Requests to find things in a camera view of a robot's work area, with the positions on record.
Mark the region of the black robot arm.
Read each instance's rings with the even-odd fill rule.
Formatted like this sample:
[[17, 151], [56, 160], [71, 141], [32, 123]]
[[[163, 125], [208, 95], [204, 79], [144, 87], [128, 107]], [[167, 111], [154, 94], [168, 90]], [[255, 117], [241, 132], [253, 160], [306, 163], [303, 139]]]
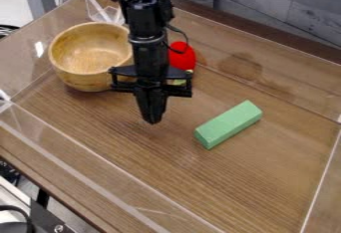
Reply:
[[116, 0], [130, 28], [134, 63], [111, 67], [112, 90], [136, 97], [142, 117], [159, 123], [168, 97], [191, 97], [192, 73], [171, 66], [170, 51], [183, 54], [168, 44], [167, 29], [183, 34], [170, 21], [174, 18], [171, 0]]

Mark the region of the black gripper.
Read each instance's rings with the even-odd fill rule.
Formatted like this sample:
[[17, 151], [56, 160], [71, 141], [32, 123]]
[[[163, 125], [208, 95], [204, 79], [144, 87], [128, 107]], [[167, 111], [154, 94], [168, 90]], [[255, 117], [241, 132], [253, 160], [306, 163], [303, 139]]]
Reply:
[[[108, 73], [112, 76], [112, 90], [120, 93], [135, 94], [146, 122], [152, 122], [152, 118], [154, 123], [162, 121], [167, 109], [168, 97], [190, 98], [192, 95], [192, 73], [175, 67], [167, 67], [167, 73], [160, 77], [144, 77], [139, 75], [135, 65], [111, 67]], [[150, 112], [148, 92], [142, 88], [152, 90], [152, 116]]]

